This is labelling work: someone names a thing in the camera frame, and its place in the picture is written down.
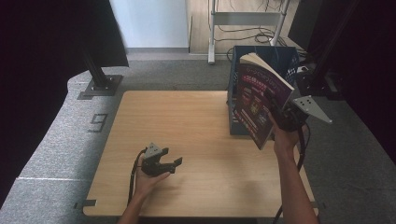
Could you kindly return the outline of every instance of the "gray carpet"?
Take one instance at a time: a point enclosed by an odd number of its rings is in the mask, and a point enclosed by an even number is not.
[[[0,212],[0,223],[115,223],[114,217],[85,217],[85,200],[117,113],[128,90],[224,91],[230,63],[204,60],[130,61],[130,68],[104,68],[123,75],[113,97],[77,100],[91,80],[88,72],[69,80],[56,120],[16,179]],[[322,223],[395,223],[396,167],[346,102],[315,100],[334,120],[314,118],[305,170]],[[106,114],[101,132],[92,124]],[[270,218],[260,223],[270,223]],[[254,219],[143,219],[144,223],[252,223]]]

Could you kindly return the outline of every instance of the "book cover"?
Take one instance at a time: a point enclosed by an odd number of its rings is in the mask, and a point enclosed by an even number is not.
[[[240,62],[233,113],[247,128],[257,147],[262,149],[273,127],[268,117],[270,102],[264,92],[270,91],[277,103],[284,106],[294,88],[272,68],[267,69],[269,65],[264,61],[257,63],[257,58],[244,57]]]

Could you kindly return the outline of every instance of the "wooden table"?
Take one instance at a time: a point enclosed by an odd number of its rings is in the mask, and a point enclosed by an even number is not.
[[[230,135],[226,99],[226,91],[125,92],[87,197],[96,205],[84,214],[122,214],[134,160],[153,142],[169,147],[161,162],[183,157],[183,164],[141,216],[274,217],[281,205],[274,142],[258,150],[250,137]],[[301,177],[313,202],[304,168]]]

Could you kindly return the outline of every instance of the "black cable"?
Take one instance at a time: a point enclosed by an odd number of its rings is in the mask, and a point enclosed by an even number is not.
[[[263,32],[263,33],[264,33],[264,31],[262,31],[262,29],[263,29],[263,30],[265,30],[265,31],[267,31],[267,32],[271,32],[273,35],[275,34],[275,32],[272,31],[272,30],[270,30],[270,29],[263,28],[263,27],[261,27],[261,26],[259,26],[259,28],[260,28],[260,32]]]
[[[282,212],[283,212],[283,208],[282,208],[282,205],[280,205],[279,209],[278,209],[277,212],[276,212],[276,215],[275,215],[273,224],[276,224],[276,223],[277,223],[277,221],[279,220],[280,215],[282,214]]]
[[[267,40],[261,41],[261,40],[259,39],[259,37],[261,37],[261,36],[266,37]],[[255,35],[254,41],[256,41],[256,43],[266,44],[266,43],[269,43],[269,42],[270,42],[270,37],[271,37],[271,36],[269,36],[269,35],[266,35],[266,34],[263,34],[263,33],[259,33],[259,34],[256,34],[256,35]]]
[[[305,150],[306,150],[303,127],[301,127],[301,129],[298,130],[298,136],[300,138],[300,158],[297,162],[297,170],[300,172],[301,167],[303,167],[303,163],[305,159]]]
[[[254,38],[256,37],[255,35],[251,35],[251,36],[247,36],[247,37],[243,37],[243,38],[224,38],[224,39],[216,39],[216,41],[220,42],[220,41],[224,41],[224,40],[245,40],[245,39],[250,39],[250,38]]]
[[[231,59],[230,58],[230,51],[233,51],[233,48],[230,48],[228,51],[227,51],[227,59],[228,59],[228,61],[230,62],[230,63],[232,63],[233,62],[233,59]]]
[[[230,0],[230,6],[231,6],[231,8],[233,9],[233,11],[235,11],[235,8],[233,8],[233,3],[231,2],[231,0]]]
[[[308,130],[308,138],[306,139],[306,143],[305,143],[305,148],[307,148],[309,144],[309,140],[311,139],[311,128],[307,123],[305,125],[306,125],[306,129]]]
[[[129,182],[129,195],[128,195],[128,203],[127,203],[127,205],[128,205],[129,202],[131,201],[132,194],[134,193],[134,175],[136,174],[136,169],[137,169],[137,167],[140,167],[140,166],[137,166],[137,163],[139,162],[140,156],[141,156],[143,153],[145,153],[146,150],[147,150],[147,149],[141,150],[141,151],[139,152],[139,154],[137,155],[136,160],[134,160],[134,167],[132,168],[131,180],[130,180],[130,182]]]
[[[270,4],[270,0],[267,0],[267,5],[265,6],[265,10],[264,11],[267,11],[269,4]]]
[[[219,25],[218,25],[218,27],[222,32],[241,32],[241,31],[259,30],[260,29],[260,27],[254,27],[254,28],[246,28],[246,29],[240,29],[240,30],[223,30]]]
[[[262,0],[262,3],[257,7],[256,12],[259,11],[259,8],[264,4],[264,0]]]
[[[271,8],[273,11],[276,11],[276,10],[280,11],[282,9],[282,5],[283,5],[283,0],[280,1],[279,6],[269,7],[268,4],[267,4],[267,8]]]

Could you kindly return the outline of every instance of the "black curtain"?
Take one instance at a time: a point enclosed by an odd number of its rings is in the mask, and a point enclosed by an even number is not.
[[[342,94],[396,162],[396,3],[360,0],[332,56]]]
[[[70,77],[128,66],[108,0],[0,4],[0,204],[61,108]]]

